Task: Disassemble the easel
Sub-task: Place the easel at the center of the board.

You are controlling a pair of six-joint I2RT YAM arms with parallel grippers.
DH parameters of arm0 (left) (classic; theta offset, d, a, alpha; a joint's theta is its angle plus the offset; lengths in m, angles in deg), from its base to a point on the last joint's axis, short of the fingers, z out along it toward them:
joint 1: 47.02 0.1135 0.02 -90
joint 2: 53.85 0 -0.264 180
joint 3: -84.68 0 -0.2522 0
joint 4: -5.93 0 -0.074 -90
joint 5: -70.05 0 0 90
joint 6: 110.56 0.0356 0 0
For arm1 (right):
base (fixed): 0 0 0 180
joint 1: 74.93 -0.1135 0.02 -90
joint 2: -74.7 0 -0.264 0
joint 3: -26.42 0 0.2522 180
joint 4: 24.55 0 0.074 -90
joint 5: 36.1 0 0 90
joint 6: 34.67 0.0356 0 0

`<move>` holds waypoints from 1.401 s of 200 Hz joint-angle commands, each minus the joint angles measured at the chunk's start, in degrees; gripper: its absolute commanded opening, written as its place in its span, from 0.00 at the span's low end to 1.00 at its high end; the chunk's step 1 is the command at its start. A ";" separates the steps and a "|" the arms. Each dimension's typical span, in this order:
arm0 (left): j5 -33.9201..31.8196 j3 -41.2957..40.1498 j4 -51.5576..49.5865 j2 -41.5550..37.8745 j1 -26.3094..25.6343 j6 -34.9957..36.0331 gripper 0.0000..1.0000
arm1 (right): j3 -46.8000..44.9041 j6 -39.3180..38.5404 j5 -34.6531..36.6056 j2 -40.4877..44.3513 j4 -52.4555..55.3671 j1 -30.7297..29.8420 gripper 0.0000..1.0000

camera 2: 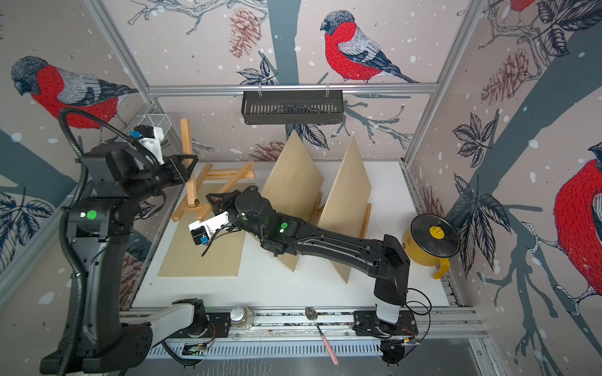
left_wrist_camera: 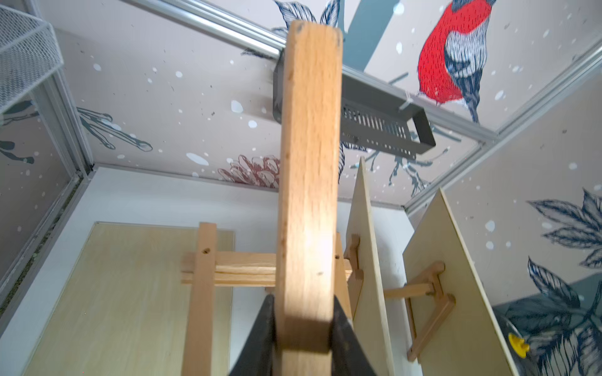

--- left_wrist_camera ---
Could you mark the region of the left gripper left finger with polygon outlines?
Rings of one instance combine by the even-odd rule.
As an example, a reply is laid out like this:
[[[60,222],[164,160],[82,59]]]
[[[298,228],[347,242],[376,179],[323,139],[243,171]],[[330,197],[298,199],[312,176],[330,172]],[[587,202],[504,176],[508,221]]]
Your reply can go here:
[[[230,376],[272,375],[275,341],[274,296],[267,295]]]

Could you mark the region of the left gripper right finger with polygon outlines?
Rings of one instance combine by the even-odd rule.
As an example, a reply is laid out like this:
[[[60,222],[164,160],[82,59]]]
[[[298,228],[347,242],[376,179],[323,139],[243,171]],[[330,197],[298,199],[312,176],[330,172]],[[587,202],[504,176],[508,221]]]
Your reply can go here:
[[[332,376],[376,376],[337,297],[334,299],[330,349]]]

